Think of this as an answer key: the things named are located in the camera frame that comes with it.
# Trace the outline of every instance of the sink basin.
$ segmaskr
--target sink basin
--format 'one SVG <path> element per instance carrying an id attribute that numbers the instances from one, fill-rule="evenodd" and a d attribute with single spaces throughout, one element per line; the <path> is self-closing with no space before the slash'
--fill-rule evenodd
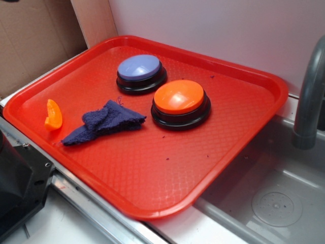
<path id="1" fill-rule="evenodd" d="M 325 243 L 325 134 L 300 150 L 292 127 L 274 117 L 195 207 L 248 243 Z"/>

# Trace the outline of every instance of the button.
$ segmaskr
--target button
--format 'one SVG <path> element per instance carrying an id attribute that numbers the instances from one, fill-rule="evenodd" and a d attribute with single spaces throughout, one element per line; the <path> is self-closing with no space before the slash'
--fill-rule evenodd
<path id="1" fill-rule="evenodd" d="M 130 95 L 147 94 L 167 81 L 167 72 L 160 60 L 152 55 L 136 55 L 124 60 L 117 69 L 119 90 Z"/>
<path id="2" fill-rule="evenodd" d="M 159 127 L 182 131 L 201 125 L 210 110 L 211 101 L 200 84 L 192 80 L 175 80 L 156 91 L 151 115 Z"/>
<path id="3" fill-rule="evenodd" d="M 185 114 L 197 109 L 203 102 L 202 86 L 191 80 L 175 80 L 160 87 L 154 102 L 167 114 Z"/>
<path id="4" fill-rule="evenodd" d="M 137 55 L 124 60 L 118 73 L 125 80 L 143 80 L 158 72 L 160 61 L 153 55 Z"/>

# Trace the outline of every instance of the blue cloth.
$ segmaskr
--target blue cloth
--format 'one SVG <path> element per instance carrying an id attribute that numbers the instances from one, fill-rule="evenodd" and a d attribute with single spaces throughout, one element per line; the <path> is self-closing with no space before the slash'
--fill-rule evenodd
<path id="1" fill-rule="evenodd" d="M 85 125 L 75 129 L 62 140 L 64 146 L 81 144 L 95 140 L 99 136 L 111 135 L 121 131 L 134 131 L 141 128 L 145 116 L 109 100 L 100 110 L 85 113 Z"/>

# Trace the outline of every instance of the red tray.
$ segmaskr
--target red tray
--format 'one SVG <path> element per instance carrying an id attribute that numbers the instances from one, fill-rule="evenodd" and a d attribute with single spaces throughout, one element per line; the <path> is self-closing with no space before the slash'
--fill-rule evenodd
<path id="1" fill-rule="evenodd" d="M 157 127 L 150 113 L 154 93 L 125 95 L 116 85 L 118 65 L 137 54 L 157 56 L 167 82 L 200 83 L 212 103 L 208 120 L 182 132 Z M 193 204 L 287 96 L 283 80 L 272 74 L 123 36 L 101 42 L 15 95 L 4 117 L 123 213 L 152 220 Z M 48 99 L 63 115 L 53 132 L 44 128 Z M 81 116 L 109 99 L 147 116 L 142 129 L 63 146 L 60 141 L 83 125 Z"/>

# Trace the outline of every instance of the purple button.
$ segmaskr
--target purple button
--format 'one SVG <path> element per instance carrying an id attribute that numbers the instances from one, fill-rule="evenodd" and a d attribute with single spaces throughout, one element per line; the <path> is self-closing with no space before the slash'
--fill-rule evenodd
<path id="1" fill-rule="evenodd" d="M 143 54 L 124 60 L 118 67 L 118 73 L 122 79 L 137 81 L 153 76 L 159 68 L 157 57 Z"/>

